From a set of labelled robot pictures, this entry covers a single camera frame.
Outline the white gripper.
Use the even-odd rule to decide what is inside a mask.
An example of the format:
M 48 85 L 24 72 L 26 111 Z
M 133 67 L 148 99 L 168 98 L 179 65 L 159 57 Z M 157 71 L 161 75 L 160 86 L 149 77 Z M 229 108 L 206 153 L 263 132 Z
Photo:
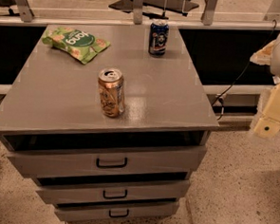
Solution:
M 253 133 L 263 139 L 273 138 L 280 131 L 280 84 L 271 89 L 271 94 L 260 118 L 253 128 Z

